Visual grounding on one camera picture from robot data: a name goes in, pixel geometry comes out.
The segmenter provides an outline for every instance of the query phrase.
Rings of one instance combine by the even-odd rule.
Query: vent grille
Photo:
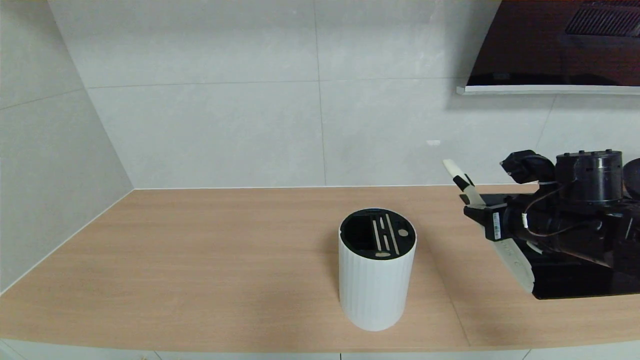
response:
[[[565,32],[568,35],[640,38],[640,1],[585,1]]]

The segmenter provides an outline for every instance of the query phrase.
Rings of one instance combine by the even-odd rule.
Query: wall tile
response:
[[[623,161],[640,158],[640,97],[558,95],[537,151],[554,160],[578,150],[616,149]]]
[[[448,79],[321,83],[327,185],[512,183],[499,162],[533,149],[553,97],[461,96]]]
[[[88,88],[317,79],[312,0],[55,0]]]
[[[81,89],[47,2],[2,0],[0,6],[0,108]]]
[[[0,119],[4,290],[132,186],[84,90]]]
[[[324,184],[316,83],[136,86],[90,95],[136,188]]]
[[[316,0],[320,78],[470,74],[496,0]]]

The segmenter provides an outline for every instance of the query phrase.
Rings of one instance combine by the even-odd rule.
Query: barcode sticker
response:
[[[498,240],[502,237],[502,233],[500,232],[500,214],[493,213],[493,237]]]

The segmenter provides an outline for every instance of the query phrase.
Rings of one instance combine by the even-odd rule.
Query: cabinet door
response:
[[[3,341],[25,360],[160,360],[155,352],[148,350],[73,347],[9,339]]]
[[[528,350],[470,352],[342,353],[342,360],[522,360]]]
[[[339,353],[326,354],[272,354],[229,352],[163,352],[162,360],[340,360]]]
[[[640,341],[588,345],[583,347],[535,348],[526,360],[638,360]]]
[[[13,351],[9,345],[0,340],[0,360],[25,360],[18,353]]]

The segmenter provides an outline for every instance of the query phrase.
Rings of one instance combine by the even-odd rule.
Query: wire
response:
[[[562,230],[558,230],[556,232],[550,233],[550,234],[540,234],[540,233],[536,233],[535,231],[532,231],[531,229],[529,229],[529,220],[527,219],[527,212],[529,211],[529,209],[531,209],[531,206],[533,206],[533,204],[537,203],[540,200],[546,199],[547,197],[550,197],[551,195],[559,192],[560,190],[564,189],[566,185],[562,185],[559,188],[555,189],[552,192],[548,192],[545,195],[542,195],[541,197],[538,197],[536,200],[533,200],[532,202],[529,203],[529,205],[527,205],[527,207],[524,209],[524,211],[522,212],[522,225],[524,226],[525,229],[527,229],[527,231],[529,232],[529,234],[532,234],[533,236],[538,236],[540,238],[548,238],[549,236],[555,236],[561,233],[564,233],[565,231],[569,231],[571,229],[574,229],[580,225],[582,225],[582,223],[580,224],[576,224],[570,227],[566,227]]]

